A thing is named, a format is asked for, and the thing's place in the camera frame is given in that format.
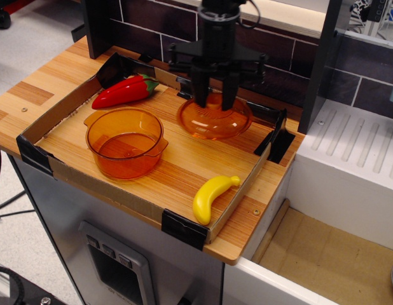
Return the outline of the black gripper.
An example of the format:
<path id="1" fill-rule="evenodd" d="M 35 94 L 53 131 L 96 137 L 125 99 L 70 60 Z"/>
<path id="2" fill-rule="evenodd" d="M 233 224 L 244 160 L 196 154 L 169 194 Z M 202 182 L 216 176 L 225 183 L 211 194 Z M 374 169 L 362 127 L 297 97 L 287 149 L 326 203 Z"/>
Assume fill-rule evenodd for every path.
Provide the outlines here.
<path id="1" fill-rule="evenodd" d="M 188 74 L 200 107 L 206 107 L 210 79 L 222 80 L 222 110 L 227 111 L 233 107 L 240 83 L 263 79 L 267 55 L 237 42 L 236 21 L 201 22 L 197 41 L 170 45 L 170 69 Z"/>

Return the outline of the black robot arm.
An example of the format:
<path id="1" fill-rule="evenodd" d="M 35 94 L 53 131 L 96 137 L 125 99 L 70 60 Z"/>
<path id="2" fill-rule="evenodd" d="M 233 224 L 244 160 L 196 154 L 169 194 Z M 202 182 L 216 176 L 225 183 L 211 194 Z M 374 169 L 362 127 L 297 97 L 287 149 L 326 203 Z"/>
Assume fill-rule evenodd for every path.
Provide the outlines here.
<path id="1" fill-rule="evenodd" d="M 245 1 L 202 1 L 198 16 L 202 34 L 198 41 L 173 43 L 169 52 L 170 70 L 185 72 L 200 107 L 207 106 L 211 78 L 222 81 L 222 110 L 233 107 L 240 84 L 262 80 L 268 55 L 246 48 L 236 40 L 240 6 Z"/>

